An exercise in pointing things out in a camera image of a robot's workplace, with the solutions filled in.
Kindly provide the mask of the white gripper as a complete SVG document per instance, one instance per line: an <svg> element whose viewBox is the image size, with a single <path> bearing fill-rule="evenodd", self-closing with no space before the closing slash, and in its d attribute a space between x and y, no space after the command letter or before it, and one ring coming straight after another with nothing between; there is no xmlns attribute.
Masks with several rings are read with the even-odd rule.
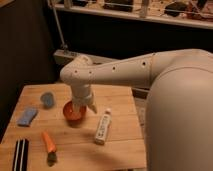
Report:
<svg viewBox="0 0 213 171"><path fill-rule="evenodd" d="M89 84L71 85L72 102L78 106L88 106L97 114L97 106L94 102L94 95Z"/></svg>

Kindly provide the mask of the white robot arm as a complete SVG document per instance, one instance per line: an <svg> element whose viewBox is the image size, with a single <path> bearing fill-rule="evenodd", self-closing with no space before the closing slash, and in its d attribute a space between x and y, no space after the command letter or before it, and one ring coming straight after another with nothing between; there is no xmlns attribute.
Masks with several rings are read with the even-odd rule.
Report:
<svg viewBox="0 0 213 171"><path fill-rule="evenodd" d="M100 65L80 55L60 77L74 108L95 108L93 84L147 88L147 170L213 171L213 53L173 50Z"/></svg>

